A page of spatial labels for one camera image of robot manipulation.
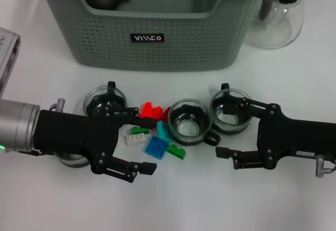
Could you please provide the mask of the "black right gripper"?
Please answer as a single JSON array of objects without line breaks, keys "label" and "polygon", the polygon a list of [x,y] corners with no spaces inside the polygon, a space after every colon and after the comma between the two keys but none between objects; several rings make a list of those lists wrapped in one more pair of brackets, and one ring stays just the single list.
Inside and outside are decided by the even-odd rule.
[{"label": "black right gripper", "polygon": [[238,118],[259,118],[258,151],[239,151],[217,146],[216,157],[232,159],[235,170],[274,169],[281,158],[294,156],[315,159],[323,155],[335,162],[335,124],[291,119],[278,104],[266,104],[246,97],[226,98],[223,114]]}]

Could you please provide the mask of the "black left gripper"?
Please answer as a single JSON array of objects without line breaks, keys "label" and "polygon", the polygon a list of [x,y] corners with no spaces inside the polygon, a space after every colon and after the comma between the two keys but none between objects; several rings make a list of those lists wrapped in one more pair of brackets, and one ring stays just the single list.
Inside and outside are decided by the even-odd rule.
[{"label": "black left gripper", "polygon": [[138,174],[153,175],[156,163],[129,162],[113,157],[118,129],[134,125],[155,127],[155,119],[140,117],[139,108],[105,106],[104,117],[42,110],[37,120],[33,145],[41,152],[57,152],[84,156],[94,174],[109,175],[133,183]]}]

